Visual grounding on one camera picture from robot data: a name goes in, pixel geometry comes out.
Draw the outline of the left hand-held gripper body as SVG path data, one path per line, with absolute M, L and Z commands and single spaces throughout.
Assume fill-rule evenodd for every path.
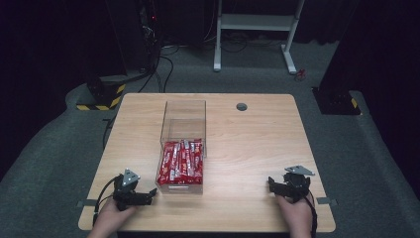
M 113 199 L 117 202 L 117 208 L 124 211 L 128 206 L 147 205 L 148 195 L 135 192 L 140 177 L 129 169 L 125 169 L 114 181 Z

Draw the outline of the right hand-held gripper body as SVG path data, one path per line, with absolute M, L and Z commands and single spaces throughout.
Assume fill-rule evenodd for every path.
M 276 186 L 275 193 L 297 202 L 309 193 L 311 177 L 314 173 L 303 166 L 285 168 L 283 183 Z

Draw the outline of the pile of red snack packets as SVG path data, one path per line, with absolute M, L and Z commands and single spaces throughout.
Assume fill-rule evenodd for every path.
M 202 184 L 204 155 L 201 139 L 164 142 L 157 184 Z

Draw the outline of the clear plastic box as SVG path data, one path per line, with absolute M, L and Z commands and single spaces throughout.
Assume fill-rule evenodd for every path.
M 160 132 L 160 158 L 163 143 L 182 139 L 201 139 L 206 152 L 206 101 L 205 100 L 168 100 L 164 107 L 164 114 Z M 162 193 L 166 194 L 202 194 L 202 184 L 156 184 Z

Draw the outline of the person's right hand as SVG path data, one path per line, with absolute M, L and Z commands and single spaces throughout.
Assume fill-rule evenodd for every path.
M 289 229 L 290 238 L 312 238 L 313 215 L 309 205 L 314 205 L 311 194 L 305 198 L 290 203 L 285 197 L 277 195 L 277 203 L 281 215 Z

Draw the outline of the person's left hand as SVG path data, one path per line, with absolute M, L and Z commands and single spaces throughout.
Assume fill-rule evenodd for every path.
M 86 238 L 110 238 L 136 211 L 136 206 L 120 211 L 117 202 L 113 198 L 108 198 Z

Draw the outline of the black yellow striped stand base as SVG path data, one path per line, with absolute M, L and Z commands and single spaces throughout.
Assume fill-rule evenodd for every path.
M 81 111 L 113 110 L 120 102 L 125 87 L 125 83 L 103 82 L 99 77 L 88 78 L 76 108 Z

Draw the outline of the dark computer tower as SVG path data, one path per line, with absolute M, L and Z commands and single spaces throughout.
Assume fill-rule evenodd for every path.
M 158 0 L 136 0 L 136 3 L 142 31 L 141 43 L 144 48 L 142 55 L 146 60 L 142 69 L 150 73 L 157 67 L 162 40 L 158 20 Z

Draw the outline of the white metal desk frame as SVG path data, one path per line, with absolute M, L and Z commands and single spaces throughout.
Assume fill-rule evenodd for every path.
M 287 32 L 288 37 L 284 45 L 280 46 L 288 72 L 296 74 L 298 70 L 293 62 L 290 48 L 300 20 L 305 0 L 297 0 L 297 7 L 293 15 L 250 15 L 250 14 L 226 14 L 223 12 L 223 0 L 218 0 L 216 43 L 214 52 L 213 70 L 220 71 L 222 68 L 221 37 L 223 30 L 248 30 L 248 31 L 273 31 Z

